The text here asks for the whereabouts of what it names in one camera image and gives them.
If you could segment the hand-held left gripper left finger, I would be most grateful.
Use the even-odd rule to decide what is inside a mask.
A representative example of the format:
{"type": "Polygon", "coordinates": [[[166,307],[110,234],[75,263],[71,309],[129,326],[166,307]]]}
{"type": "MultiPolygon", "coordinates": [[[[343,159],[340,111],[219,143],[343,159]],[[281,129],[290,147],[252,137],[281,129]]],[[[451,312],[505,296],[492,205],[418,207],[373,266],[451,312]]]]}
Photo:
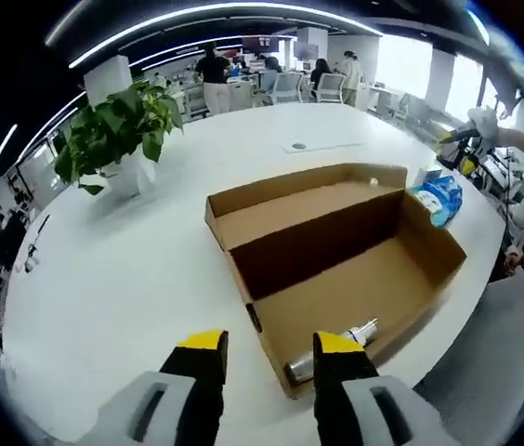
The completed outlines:
{"type": "Polygon", "coordinates": [[[224,411],[229,332],[190,335],[98,411],[98,445],[213,445],[224,411]]]}

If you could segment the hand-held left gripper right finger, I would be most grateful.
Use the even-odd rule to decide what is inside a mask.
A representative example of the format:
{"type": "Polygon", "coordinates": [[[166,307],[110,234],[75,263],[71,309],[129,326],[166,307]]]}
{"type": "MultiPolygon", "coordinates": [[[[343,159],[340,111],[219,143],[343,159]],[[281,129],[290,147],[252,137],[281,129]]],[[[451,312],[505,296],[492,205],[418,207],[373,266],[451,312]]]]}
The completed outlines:
{"type": "Polygon", "coordinates": [[[381,375],[364,347],[313,335],[314,416],[322,445],[442,445],[439,412],[399,379],[381,375]]]}

